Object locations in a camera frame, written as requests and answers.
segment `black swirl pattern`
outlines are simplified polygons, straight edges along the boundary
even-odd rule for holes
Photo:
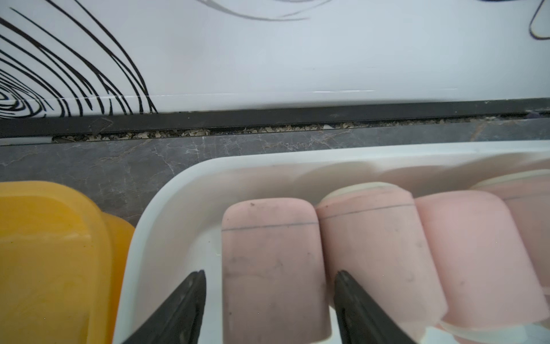
[[[77,14],[43,1],[55,21],[14,8],[10,21],[0,17],[0,118],[157,112],[137,66],[103,24],[78,0]],[[64,39],[48,28],[59,25],[68,28]],[[75,39],[89,43],[78,52],[67,44]]]
[[[197,0],[200,3],[203,3],[204,5],[213,8],[215,10],[218,10],[223,13],[227,13],[229,15],[233,15],[235,17],[240,17],[243,19],[251,19],[251,20],[263,20],[263,21],[297,21],[297,20],[306,20],[309,19],[308,17],[297,17],[298,15],[302,15],[303,13],[310,11],[314,8],[323,6],[324,4],[332,1],[332,0],[270,0],[275,2],[285,2],[288,3],[288,11],[284,14],[274,16],[274,17],[260,17],[258,15],[251,15],[248,13],[242,13],[237,10],[231,9],[227,6],[224,6],[220,3],[219,0]],[[302,6],[300,9],[293,9],[292,5],[299,5],[302,3],[308,3],[306,6]]]
[[[486,2],[504,2],[504,1],[514,1],[514,0],[482,0],[482,1],[486,1]],[[545,1],[546,0],[541,0],[541,3],[538,5],[537,10],[533,14],[533,17],[531,18],[531,21],[529,22],[529,35],[531,35],[531,37],[533,37],[534,39],[539,40],[539,41],[550,40],[550,37],[539,36],[538,34],[536,34],[533,31],[533,22],[537,18],[537,15],[538,15],[539,11],[541,10],[541,7],[545,3]]]

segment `gray marble floor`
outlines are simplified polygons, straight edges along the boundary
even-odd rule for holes
[[[222,156],[465,141],[550,139],[550,118],[0,147],[0,181],[41,180],[83,192],[136,225],[157,191]]]

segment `yellow lid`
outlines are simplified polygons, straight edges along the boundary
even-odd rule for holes
[[[0,342],[111,342],[133,231],[63,185],[0,183]]]

